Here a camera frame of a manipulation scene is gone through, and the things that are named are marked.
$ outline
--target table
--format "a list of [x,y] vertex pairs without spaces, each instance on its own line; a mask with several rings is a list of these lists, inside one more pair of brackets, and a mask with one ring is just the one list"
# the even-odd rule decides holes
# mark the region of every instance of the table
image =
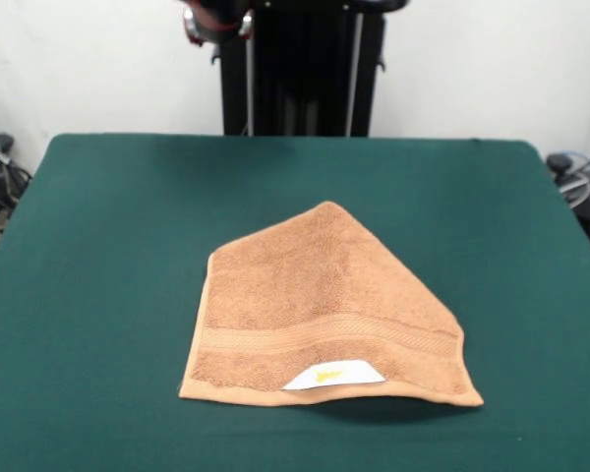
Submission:
[[[209,253],[325,200],[457,315],[484,407],[177,398]],[[524,143],[61,136],[0,245],[14,470],[590,470],[590,245]]]

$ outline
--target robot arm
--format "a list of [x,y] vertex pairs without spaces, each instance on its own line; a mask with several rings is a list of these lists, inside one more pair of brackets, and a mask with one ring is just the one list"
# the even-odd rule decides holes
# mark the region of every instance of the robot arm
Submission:
[[[252,28],[250,11],[259,0],[182,0],[189,8],[184,12],[184,26],[191,42],[222,44],[241,35],[248,37]],[[382,14],[403,8],[409,0],[321,0],[328,12],[343,11]],[[264,2],[266,7],[276,3],[283,11],[312,8],[318,11],[320,0],[285,0]]]
[[184,0],[184,26],[191,42],[222,44],[251,29],[251,0]]

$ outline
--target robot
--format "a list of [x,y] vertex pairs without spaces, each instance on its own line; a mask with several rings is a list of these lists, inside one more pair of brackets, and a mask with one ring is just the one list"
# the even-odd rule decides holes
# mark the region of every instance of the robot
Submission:
[[215,44],[231,136],[368,136],[384,14],[408,0],[185,0]]
[[547,165],[579,224],[590,239],[590,160],[579,166],[567,153],[551,154]]

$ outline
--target black metal frame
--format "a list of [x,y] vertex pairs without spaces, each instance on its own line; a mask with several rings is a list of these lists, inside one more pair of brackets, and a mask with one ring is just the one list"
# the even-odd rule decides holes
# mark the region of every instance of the black metal frame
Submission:
[[[253,123],[248,123],[246,41],[237,38],[219,51],[225,135],[253,129],[256,136],[368,136],[383,48],[383,15],[362,15],[352,101],[358,13],[260,8],[255,15]],[[349,132],[348,116],[353,117]]]

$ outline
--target orange towel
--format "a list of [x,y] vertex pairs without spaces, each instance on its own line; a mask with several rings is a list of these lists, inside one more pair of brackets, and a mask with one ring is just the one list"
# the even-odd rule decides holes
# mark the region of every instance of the orange towel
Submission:
[[478,406],[462,349],[454,315],[347,211],[324,203],[209,257],[179,395]]

